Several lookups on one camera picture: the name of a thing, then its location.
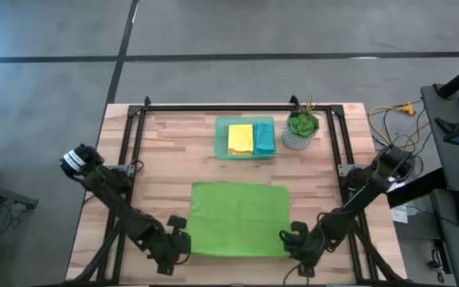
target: wooden table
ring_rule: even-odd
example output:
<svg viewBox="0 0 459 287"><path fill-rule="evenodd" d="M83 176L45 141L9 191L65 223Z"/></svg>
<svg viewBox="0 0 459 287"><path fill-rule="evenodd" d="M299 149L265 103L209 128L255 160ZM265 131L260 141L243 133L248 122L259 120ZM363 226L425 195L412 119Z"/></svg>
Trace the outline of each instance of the wooden table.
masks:
<svg viewBox="0 0 459 287"><path fill-rule="evenodd" d="M363 104L343 104L347 129L356 164L369 164L375 156ZM98 152L106 164L117 164L128 104L110 104L104 117ZM220 115L275 118L277 154L271 160L220 160L214 156L214 123ZM191 183L231 180L247 183L286 185L290 193L291 220L316 223L316 215L341 206L328 123L319 116L320 130L303 151L286 148L281 141L288 112L147 112L139 159L144 169L136 176L133 207L152 214L164 225L171 214L188 218ZM339 149L343 141L338 130ZM127 158L131 158L131 146ZM398 239L385 195L366 209L371 239L396 273L406 277ZM99 248L108 209L98 199L83 208L70 258L67 278L85 267ZM364 276L369 278L363 248L359 245ZM108 265L112 270L112 260ZM174 276L156 273L147 259L128 239L120 283L122 284L281 284L296 264L289 258L212 258L193 255L175 268ZM355 283L347 239L336 252L325 253L316 267L312 284ZM305 284L295 273L290 284Z"/></svg>

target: green cloth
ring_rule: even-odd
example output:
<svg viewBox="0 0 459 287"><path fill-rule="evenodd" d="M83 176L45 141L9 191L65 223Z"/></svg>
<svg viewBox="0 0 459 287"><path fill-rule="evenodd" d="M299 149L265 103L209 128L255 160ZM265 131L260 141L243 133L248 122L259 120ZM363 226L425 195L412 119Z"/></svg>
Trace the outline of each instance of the green cloth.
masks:
<svg viewBox="0 0 459 287"><path fill-rule="evenodd" d="M286 187L193 183L186 232L191 252L225 257L284 257L279 231L290 230Z"/></svg>

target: concrete floor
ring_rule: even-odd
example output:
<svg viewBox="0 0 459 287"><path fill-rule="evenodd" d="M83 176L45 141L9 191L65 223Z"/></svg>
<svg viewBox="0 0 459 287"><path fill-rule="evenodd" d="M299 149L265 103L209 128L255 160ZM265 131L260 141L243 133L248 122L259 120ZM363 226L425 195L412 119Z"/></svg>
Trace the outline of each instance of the concrete floor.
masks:
<svg viewBox="0 0 459 287"><path fill-rule="evenodd" d="M0 57L115 56L130 0L0 1ZM448 21L447 14L452 15ZM150 0L129 55L459 51L459 0ZM61 282L83 198L58 159L96 144L115 63L0 64L0 186L40 198L0 245L0 286ZM125 63L116 103L401 104L459 73L459 58ZM390 113L392 133L415 118ZM440 166L433 140L425 172ZM429 242L401 242L409 278L437 283ZM453 278L447 284L454 285Z"/></svg>

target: white paper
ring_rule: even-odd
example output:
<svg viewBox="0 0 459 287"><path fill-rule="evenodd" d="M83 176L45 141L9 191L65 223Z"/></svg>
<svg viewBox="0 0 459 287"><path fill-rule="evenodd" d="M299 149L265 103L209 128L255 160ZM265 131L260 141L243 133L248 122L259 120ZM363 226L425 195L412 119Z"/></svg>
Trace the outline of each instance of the white paper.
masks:
<svg viewBox="0 0 459 287"><path fill-rule="evenodd" d="M390 210L392 220L401 223L408 223L408 214L406 213L406 206L397 206Z"/></svg>

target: gray pot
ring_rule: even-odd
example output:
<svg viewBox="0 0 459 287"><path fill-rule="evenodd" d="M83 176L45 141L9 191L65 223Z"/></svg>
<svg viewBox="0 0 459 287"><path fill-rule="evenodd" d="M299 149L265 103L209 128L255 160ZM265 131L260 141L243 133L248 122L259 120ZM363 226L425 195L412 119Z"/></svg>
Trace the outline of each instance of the gray pot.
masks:
<svg viewBox="0 0 459 287"><path fill-rule="evenodd" d="M286 127L284 127L281 138L283 139L284 145L294 150L305 149L312 142L312 138L318 132L316 129L309 137L303 138L302 136L296 135L290 131L289 118L286 121Z"/></svg>

